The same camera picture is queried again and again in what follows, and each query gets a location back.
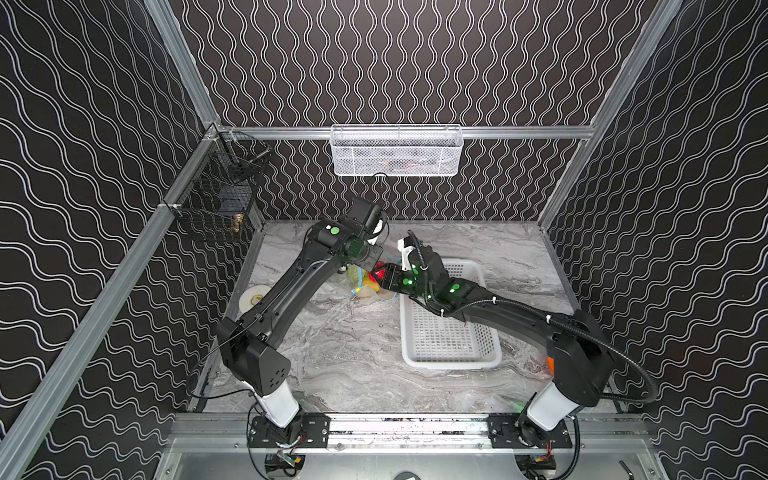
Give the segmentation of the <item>red toy fruit front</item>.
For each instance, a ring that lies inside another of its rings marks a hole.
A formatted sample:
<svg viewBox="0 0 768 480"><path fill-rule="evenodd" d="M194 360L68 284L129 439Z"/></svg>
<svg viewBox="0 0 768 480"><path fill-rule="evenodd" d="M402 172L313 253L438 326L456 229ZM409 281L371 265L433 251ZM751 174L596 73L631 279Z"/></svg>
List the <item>red toy fruit front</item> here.
<svg viewBox="0 0 768 480"><path fill-rule="evenodd" d="M369 273L371 281L379 283L385 277L385 271L383 269L375 270Z"/></svg>

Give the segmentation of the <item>clear blue-zip bag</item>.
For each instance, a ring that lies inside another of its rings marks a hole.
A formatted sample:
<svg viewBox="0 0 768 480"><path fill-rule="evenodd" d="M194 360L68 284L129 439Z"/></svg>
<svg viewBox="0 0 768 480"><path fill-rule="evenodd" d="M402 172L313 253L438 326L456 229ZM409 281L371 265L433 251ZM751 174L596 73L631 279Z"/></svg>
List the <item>clear blue-zip bag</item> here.
<svg viewBox="0 0 768 480"><path fill-rule="evenodd" d="M339 271L342 286L354 299L375 299L387 301L394 298L394 294L383 290L372 279L370 273L356 265L344 265Z"/></svg>

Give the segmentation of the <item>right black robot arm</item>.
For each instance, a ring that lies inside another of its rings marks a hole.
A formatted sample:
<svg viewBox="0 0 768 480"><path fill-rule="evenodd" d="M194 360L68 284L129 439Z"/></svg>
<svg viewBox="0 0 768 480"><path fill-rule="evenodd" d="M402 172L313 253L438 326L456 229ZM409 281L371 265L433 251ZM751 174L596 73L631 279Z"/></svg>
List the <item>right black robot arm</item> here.
<svg viewBox="0 0 768 480"><path fill-rule="evenodd" d="M452 275L431 247L415 247L410 240L406 246L411 250L400 264L374 268L374 279L381 288L411 298L434 315L513 336L552 360L552 379L523 411L528 424L549 432L576 410L599 403L616 356L594 318L581 310L550 312L503 297L475 281Z"/></svg>

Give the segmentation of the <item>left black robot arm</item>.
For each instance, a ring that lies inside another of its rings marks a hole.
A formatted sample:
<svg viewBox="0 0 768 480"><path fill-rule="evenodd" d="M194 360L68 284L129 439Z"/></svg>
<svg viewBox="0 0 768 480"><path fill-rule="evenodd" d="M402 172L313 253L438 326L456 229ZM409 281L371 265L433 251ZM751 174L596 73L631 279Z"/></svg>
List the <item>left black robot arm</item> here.
<svg viewBox="0 0 768 480"><path fill-rule="evenodd" d="M356 199L339 220L308 228L297 258L267 294L238 319L224 318L216 335L222 363L252 388L267 419L286 428L299 415L287 377L291 362L278 352L292 323L316 291L343 266L372 270L382 247L382 208Z"/></svg>

